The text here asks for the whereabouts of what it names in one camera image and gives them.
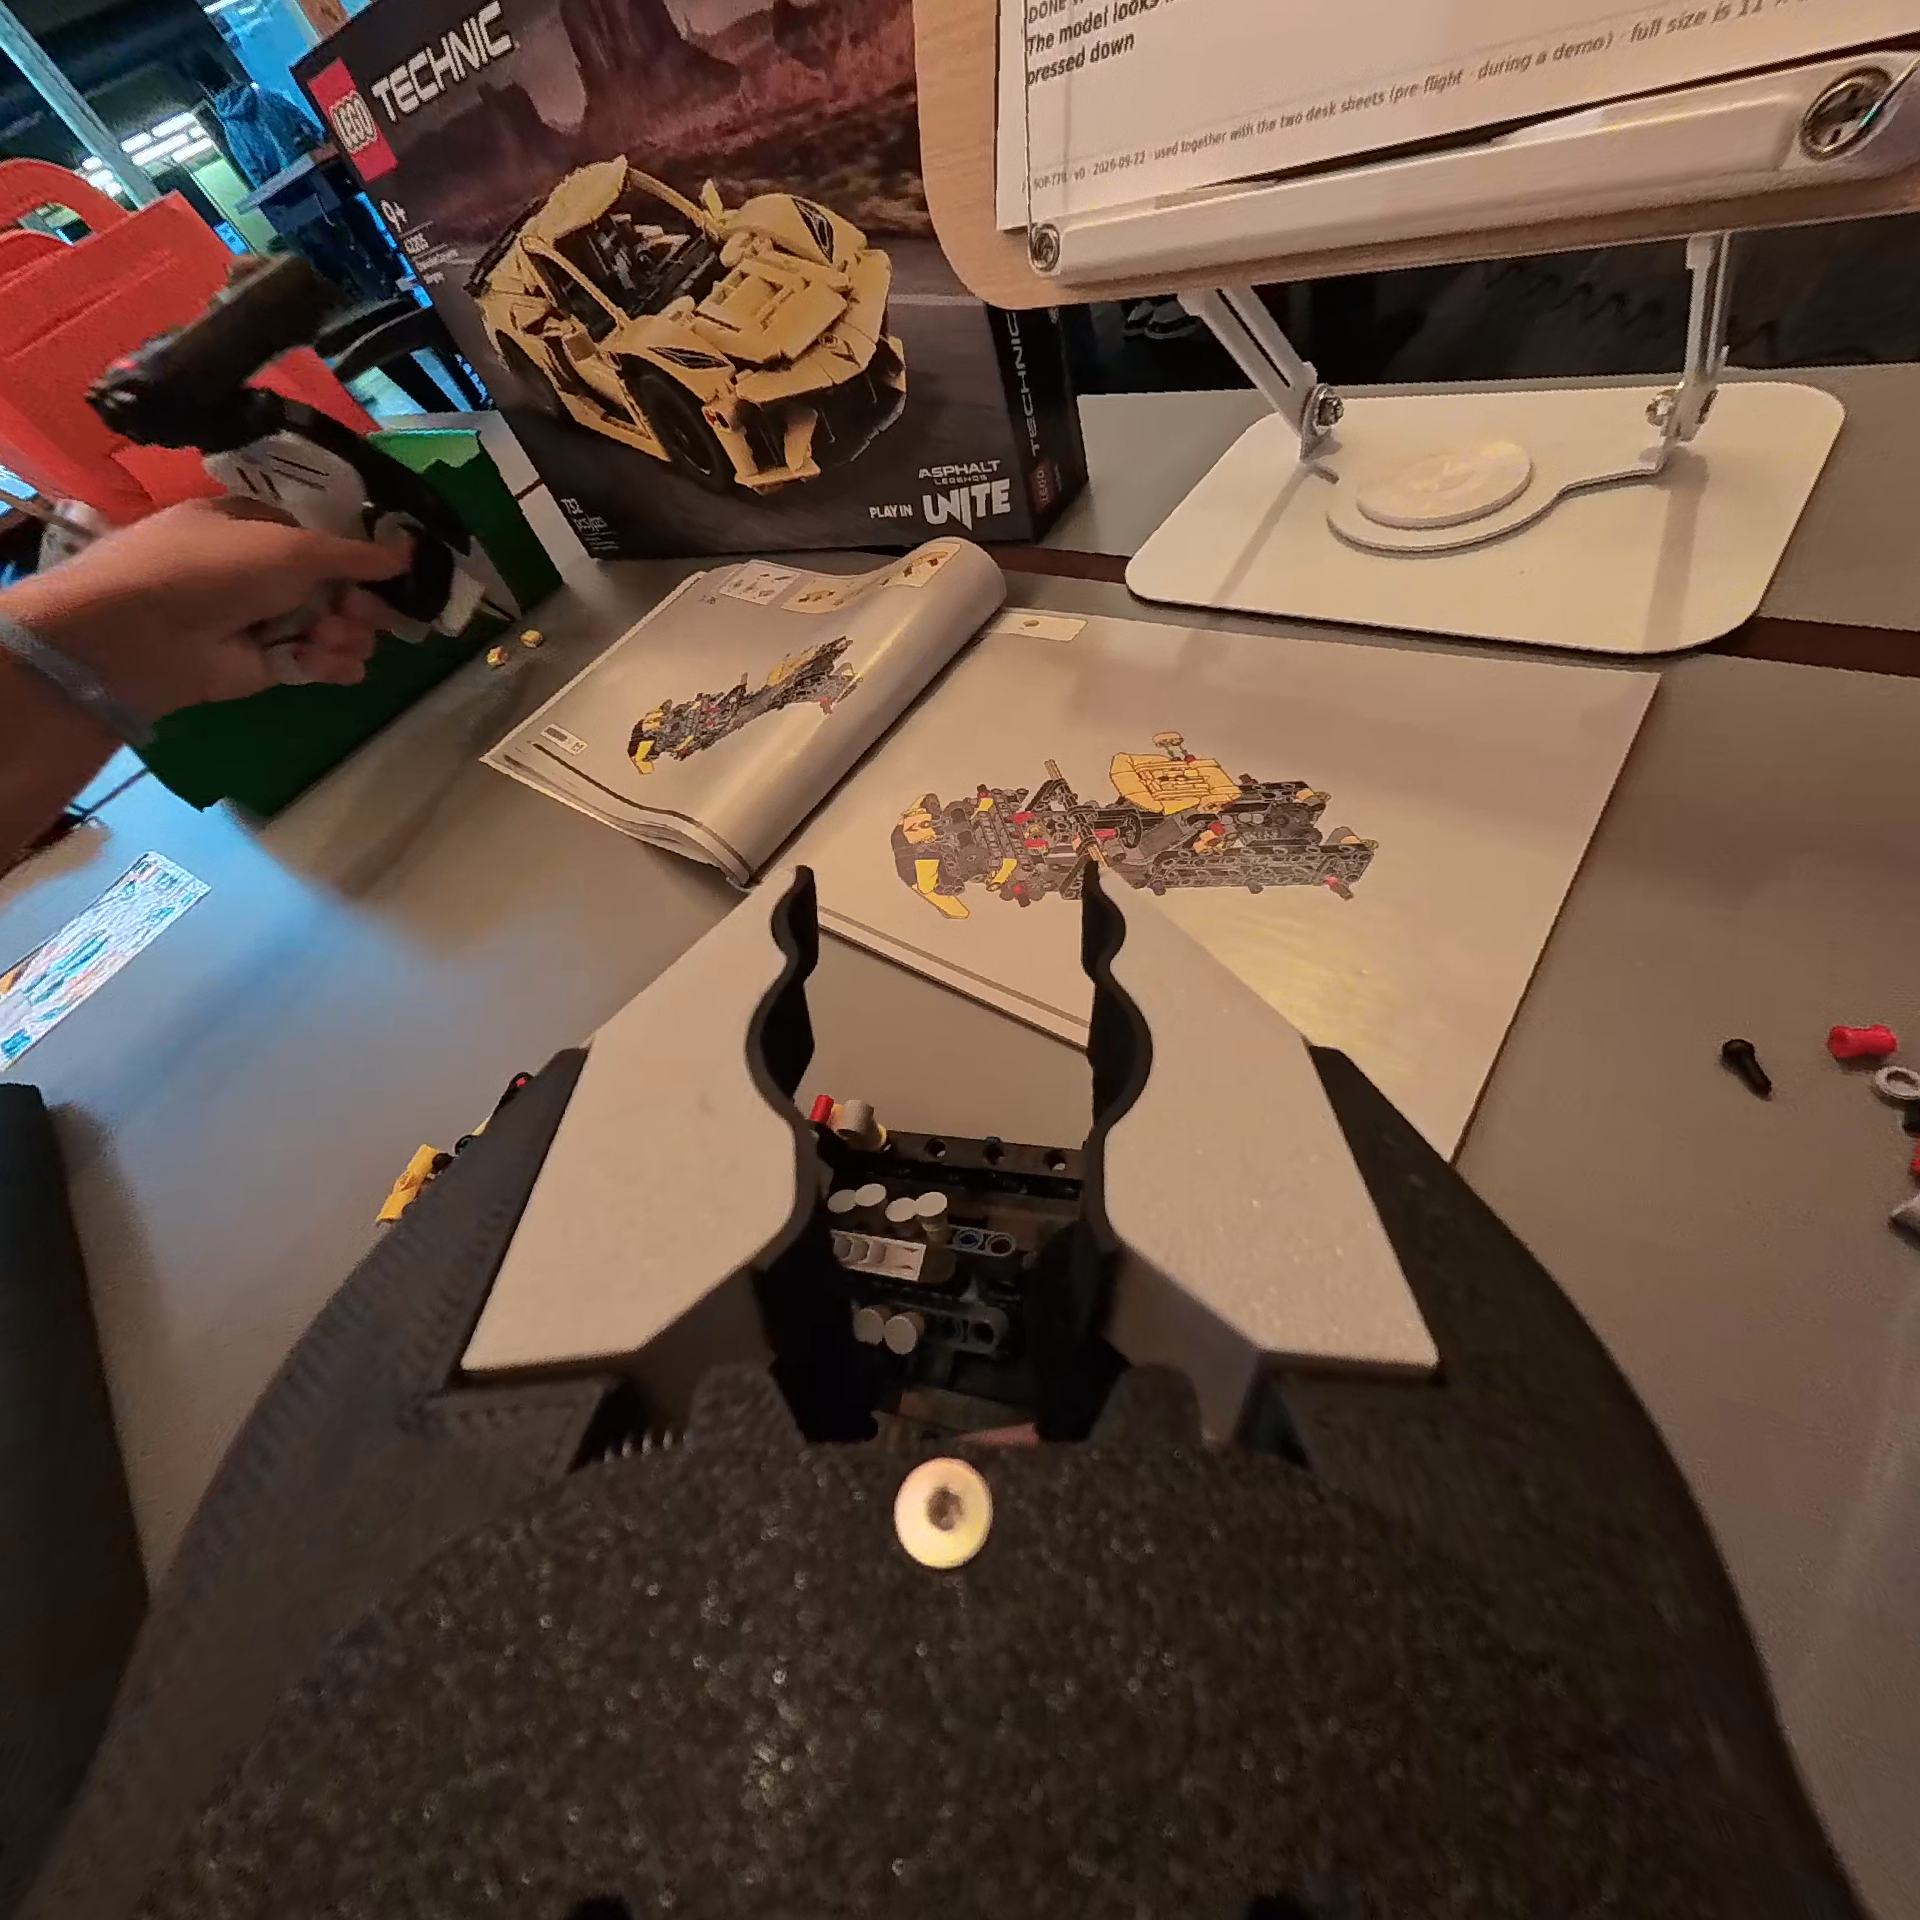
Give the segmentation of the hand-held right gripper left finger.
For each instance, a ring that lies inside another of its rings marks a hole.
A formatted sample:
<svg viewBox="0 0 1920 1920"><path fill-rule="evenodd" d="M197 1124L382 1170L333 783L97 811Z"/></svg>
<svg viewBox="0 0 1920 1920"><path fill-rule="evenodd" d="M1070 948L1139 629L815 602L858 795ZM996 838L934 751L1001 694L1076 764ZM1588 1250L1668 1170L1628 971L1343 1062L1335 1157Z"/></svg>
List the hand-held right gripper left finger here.
<svg viewBox="0 0 1920 1920"><path fill-rule="evenodd" d="M769 1371L811 1443L874 1438L874 1365L797 1102L820 958L809 869L771 875L588 1042L461 1368L612 1376L690 1414L710 1368Z"/></svg>

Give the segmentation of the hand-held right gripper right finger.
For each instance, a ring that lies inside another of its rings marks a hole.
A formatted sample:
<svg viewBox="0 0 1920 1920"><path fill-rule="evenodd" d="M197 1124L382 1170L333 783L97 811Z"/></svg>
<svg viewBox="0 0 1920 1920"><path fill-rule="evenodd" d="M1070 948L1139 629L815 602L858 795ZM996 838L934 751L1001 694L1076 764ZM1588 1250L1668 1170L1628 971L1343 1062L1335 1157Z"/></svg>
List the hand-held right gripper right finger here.
<svg viewBox="0 0 1920 1920"><path fill-rule="evenodd" d="M1038 1432L1091 1436L1170 1368L1209 1440L1270 1381L1426 1386L1439 1356L1295 1026L1164 906L1091 875L1091 1126L1066 1266L1030 1312Z"/></svg>

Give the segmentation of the yellow black toy brick car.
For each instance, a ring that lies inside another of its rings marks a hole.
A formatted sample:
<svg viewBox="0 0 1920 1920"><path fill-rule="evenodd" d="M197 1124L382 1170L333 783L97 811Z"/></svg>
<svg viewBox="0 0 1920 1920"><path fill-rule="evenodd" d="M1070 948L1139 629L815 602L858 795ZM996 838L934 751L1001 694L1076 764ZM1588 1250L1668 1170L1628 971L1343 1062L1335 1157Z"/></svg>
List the yellow black toy brick car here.
<svg viewBox="0 0 1920 1920"><path fill-rule="evenodd" d="M779 1275L847 1310L827 1348L815 1312L779 1308L758 1333L796 1426L813 1445L887 1432L1092 1430L1124 1359L1074 1278L1083 1155L998 1139L887 1136L855 1144L811 1109L822 1200Z"/></svg>

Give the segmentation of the grey desk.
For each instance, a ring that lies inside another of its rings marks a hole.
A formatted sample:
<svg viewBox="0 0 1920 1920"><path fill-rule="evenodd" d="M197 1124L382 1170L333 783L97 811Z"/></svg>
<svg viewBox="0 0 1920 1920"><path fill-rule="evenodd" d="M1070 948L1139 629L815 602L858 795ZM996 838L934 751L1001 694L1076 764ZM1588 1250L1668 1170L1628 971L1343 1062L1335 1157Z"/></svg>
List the grey desk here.
<svg viewBox="0 0 1920 1920"><path fill-rule="evenodd" d="M1814 368L1841 442L1759 620L1670 663L1455 1165L1686 1470L1809 1787L1916 1915L1916 1246L1895 1111L1823 1048L1916 1029L1916 365ZM252 828L114 767L5 884L5 959L147 853L207 895L20 1066L54 1111L142 1564L166 1570L407 1155L702 938L726 886L479 764L685 565L596 566ZM1719 1046L1748 1038L1773 1096Z"/></svg>

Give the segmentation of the person's left hand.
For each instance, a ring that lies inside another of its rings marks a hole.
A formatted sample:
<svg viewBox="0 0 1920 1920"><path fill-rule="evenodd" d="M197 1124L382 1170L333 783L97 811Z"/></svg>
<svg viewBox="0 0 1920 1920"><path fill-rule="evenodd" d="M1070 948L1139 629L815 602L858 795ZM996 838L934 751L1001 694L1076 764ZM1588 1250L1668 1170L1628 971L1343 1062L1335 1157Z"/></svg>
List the person's left hand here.
<svg viewBox="0 0 1920 1920"><path fill-rule="evenodd" d="M197 498L30 575L77 575L129 606L151 674L154 722L273 686L349 686L387 624L375 595L405 575L412 541L310 533L257 503Z"/></svg>

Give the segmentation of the red box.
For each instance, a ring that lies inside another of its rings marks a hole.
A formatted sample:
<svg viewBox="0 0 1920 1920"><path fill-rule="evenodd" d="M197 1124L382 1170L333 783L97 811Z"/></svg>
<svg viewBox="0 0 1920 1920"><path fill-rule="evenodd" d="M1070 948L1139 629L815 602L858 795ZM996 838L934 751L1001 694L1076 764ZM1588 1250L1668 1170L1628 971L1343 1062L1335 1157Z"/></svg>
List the red box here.
<svg viewBox="0 0 1920 1920"><path fill-rule="evenodd" d="M245 381L359 439L373 429L313 347L342 292L302 255L241 259L178 194L126 211L49 159L5 159L3 215L5 466L52 510L111 531L220 491L231 462L206 462L204 426L190 426L181 448L138 446L94 412L89 389L198 319L233 276L265 271L291 286L278 304L291 338Z"/></svg>

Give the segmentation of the open instruction booklet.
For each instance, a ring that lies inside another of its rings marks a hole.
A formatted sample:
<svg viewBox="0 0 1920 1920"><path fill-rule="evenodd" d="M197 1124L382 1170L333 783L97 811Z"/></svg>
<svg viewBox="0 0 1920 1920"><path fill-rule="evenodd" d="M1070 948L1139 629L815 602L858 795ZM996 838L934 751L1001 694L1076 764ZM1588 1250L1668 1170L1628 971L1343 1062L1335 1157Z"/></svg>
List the open instruction booklet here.
<svg viewBox="0 0 1920 1920"><path fill-rule="evenodd" d="M1021 607L979 544L674 588L485 764L1055 1040L1139 888L1431 1144L1479 1104L1649 669Z"/></svg>

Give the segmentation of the grey wristband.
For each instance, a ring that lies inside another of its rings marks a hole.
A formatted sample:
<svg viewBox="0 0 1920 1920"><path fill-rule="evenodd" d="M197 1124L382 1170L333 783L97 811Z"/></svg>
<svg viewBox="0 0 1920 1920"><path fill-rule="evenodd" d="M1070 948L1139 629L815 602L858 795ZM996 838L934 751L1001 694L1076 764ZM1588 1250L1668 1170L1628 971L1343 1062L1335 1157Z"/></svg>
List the grey wristband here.
<svg viewBox="0 0 1920 1920"><path fill-rule="evenodd" d="M154 744L154 722L118 701L87 664L59 652L34 629L3 613L3 650L49 690L82 712L118 744L145 751Z"/></svg>

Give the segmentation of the green box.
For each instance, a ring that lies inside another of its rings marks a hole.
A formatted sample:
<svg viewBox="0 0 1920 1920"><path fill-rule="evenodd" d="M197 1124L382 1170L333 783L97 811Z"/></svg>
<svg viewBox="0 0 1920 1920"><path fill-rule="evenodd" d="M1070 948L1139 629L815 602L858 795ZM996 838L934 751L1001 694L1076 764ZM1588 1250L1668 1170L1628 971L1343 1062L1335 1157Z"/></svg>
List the green box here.
<svg viewBox="0 0 1920 1920"><path fill-rule="evenodd" d="M151 744L135 754L186 804L233 803L259 818L278 813L561 589L558 565L476 423L387 427L375 432L375 443L463 516L516 611L476 611L460 636L389 636L365 676L349 686L274 686L242 701L162 717Z"/></svg>

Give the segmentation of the toy car set box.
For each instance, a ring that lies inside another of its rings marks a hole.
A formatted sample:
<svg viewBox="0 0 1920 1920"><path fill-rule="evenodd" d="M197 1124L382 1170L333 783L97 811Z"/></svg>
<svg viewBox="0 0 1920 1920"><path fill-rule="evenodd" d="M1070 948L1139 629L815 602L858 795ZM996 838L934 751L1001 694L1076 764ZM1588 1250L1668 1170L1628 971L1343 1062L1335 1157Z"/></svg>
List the toy car set box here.
<svg viewBox="0 0 1920 1920"><path fill-rule="evenodd" d="M908 2L383 2L295 67L596 558L1030 544L1060 322L932 230Z"/></svg>

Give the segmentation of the colourful sticker sheet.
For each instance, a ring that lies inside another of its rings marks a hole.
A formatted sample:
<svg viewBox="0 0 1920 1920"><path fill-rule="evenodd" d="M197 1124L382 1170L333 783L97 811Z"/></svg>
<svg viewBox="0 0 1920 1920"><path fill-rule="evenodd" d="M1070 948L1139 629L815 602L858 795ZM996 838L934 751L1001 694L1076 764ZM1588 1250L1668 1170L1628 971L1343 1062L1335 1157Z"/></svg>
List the colourful sticker sheet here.
<svg viewBox="0 0 1920 1920"><path fill-rule="evenodd" d="M151 948L207 895L207 883L147 853L68 923L3 973L3 1071Z"/></svg>

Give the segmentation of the black perforated pad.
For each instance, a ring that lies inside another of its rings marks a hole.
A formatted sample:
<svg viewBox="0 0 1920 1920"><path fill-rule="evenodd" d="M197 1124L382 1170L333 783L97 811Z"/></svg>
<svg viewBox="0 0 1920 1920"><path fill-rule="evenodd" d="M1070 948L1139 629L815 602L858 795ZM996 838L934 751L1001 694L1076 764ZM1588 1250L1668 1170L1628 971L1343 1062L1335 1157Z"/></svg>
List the black perforated pad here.
<svg viewBox="0 0 1920 1920"><path fill-rule="evenodd" d="M3 1915L103 1736L148 1605L57 1126L3 1088Z"/></svg>

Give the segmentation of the white document stand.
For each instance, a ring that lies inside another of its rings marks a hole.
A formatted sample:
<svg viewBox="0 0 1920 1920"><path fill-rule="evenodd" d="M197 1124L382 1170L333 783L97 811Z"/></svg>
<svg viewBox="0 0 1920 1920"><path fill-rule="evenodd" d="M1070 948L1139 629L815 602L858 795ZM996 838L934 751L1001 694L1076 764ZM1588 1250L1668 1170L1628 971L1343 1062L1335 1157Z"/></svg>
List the white document stand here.
<svg viewBox="0 0 1920 1920"><path fill-rule="evenodd" d="M1806 383L1719 399L1735 235L1916 211L1916 34L1011 230L1001 4L913 4L934 234L1003 309L1177 294L1265 399L1139 546L1165 607L1654 659L1741 626L1842 426ZM1677 240L1682 365L1649 387L1339 397L1257 286Z"/></svg>

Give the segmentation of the printed paper sheet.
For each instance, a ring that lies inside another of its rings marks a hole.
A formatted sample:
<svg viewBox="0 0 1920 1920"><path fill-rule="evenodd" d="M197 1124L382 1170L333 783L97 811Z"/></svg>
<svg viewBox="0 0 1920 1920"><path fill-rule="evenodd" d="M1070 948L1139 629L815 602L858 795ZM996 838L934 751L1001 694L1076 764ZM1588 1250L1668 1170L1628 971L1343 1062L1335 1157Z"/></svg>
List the printed paper sheet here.
<svg viewBox="0 0 1920 1920"><path fill-rule="evenodd" d="M1916 2L998 4L998 227L1828 58L1916 24Z"/></svg>

